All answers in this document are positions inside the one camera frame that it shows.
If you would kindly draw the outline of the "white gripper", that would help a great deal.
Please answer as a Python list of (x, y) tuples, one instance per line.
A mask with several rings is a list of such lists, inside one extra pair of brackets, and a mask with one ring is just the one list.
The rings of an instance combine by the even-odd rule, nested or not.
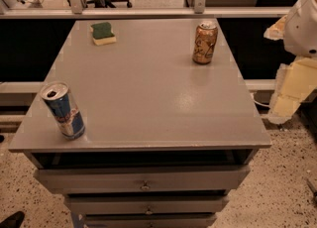
[(317, 88), (317, 0), (297, 0), (290, 11), (264, 32), (296, 55), (290, 65), (282, 64), (275, 78), (275, 91), (269, 103), (268, 121), (283, 124)]

